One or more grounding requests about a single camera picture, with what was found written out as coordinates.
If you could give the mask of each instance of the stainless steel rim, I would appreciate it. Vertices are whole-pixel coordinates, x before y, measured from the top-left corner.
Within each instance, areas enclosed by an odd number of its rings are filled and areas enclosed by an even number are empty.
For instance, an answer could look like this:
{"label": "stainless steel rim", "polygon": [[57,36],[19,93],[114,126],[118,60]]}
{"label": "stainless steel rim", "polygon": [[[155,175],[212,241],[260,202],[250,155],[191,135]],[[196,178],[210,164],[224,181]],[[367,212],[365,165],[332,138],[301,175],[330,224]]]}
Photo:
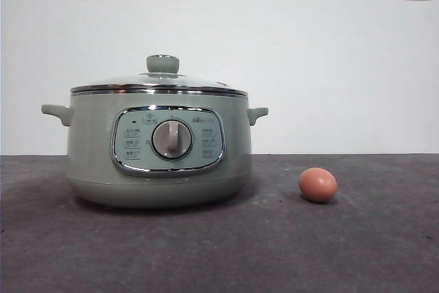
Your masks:
{"label": "stainless steel rim", "polygon": [[247,92],[237,89],[226,89],[222,87],[211,86],[184,86],[184,85],[171,85],[171,84],[103,84],[103,85],[88,85],[73,87],[70,93],[73,95],[78,92],[91,92],[91,91],[131,91],[131,90],[166,90],[166,91],[201,91],[201,92],[216,92],[216,93],[228,93],[247,96]]}
{"label": "stainless steel rim", "polygon": [[234,94],[225,92],[215,92],[215,91],[199,91],[199,90],[176,90],[176,89],[114,89],[114,90],[95,90],[95,91],[78,91],[72,92],[71,96],[79,95],[94,95],[94,94],[168,94],[168,95],[212,95],[212,96],[226,96],[226,97],[239,97],[243,99],[247,98],[247,93]]}
{"label": "stainless steel rim", "polygon": [[167,54],[156,54],[156,55],[148,56],[148,58],[177,58],[177,57]]}

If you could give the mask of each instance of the silver dial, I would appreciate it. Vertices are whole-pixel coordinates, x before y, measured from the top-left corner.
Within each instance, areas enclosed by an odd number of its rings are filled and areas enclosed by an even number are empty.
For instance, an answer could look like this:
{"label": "silver dial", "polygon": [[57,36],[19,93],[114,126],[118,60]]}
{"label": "silver dial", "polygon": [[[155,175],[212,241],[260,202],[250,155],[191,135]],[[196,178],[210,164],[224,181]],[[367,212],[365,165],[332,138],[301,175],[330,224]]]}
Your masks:
{"label": "silver dial", "polygon": [[191,147],[191,131],[180,121],[168,120],[152,133],[154,149],[163,157],[175,159],[185,155]]}

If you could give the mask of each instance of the pot base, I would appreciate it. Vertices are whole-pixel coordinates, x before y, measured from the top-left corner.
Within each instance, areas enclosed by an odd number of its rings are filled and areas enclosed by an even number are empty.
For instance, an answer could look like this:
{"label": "pot base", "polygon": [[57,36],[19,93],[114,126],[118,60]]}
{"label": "pot base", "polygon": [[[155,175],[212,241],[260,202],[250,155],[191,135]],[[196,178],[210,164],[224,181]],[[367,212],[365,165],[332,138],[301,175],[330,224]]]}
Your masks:
{"label": "pot base", "polygon": [[69,179],[74,192],[91,202],[133,209],[181,207],[219,200],[240,190],[248,176],[175,185],[113,185]]}

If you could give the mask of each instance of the control panel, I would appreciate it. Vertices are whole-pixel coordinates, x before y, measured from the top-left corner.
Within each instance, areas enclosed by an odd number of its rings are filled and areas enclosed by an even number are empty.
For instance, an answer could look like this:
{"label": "control panel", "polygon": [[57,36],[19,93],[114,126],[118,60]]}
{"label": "control panel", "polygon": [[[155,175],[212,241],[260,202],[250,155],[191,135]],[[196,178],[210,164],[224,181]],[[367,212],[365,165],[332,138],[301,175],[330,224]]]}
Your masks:
{"label": "control panel", "polygon": [[112,160],[130,175],[197,171],[218,162],[224,150],[222,122],[211,109],[129,108],[112,129]]}

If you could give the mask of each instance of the glass lid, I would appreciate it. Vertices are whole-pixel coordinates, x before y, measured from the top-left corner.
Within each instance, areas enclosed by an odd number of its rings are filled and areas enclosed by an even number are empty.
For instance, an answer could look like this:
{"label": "glass lid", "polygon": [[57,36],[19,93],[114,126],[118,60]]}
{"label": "glass lid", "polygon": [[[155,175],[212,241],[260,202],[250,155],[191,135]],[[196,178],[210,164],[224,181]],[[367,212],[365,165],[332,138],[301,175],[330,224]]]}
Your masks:
{"label": "glass lid", "polygon": [[100,80],[90,85],[73,87],[73,95],[92,91],[133,91],[133,90],[178,90],[228,93],[247,96],[247,92],[233,89],[222,82],[202,78],[190,78],[178,74],[180,61],[170,55],[148,56],[149,72],[139,75]]}

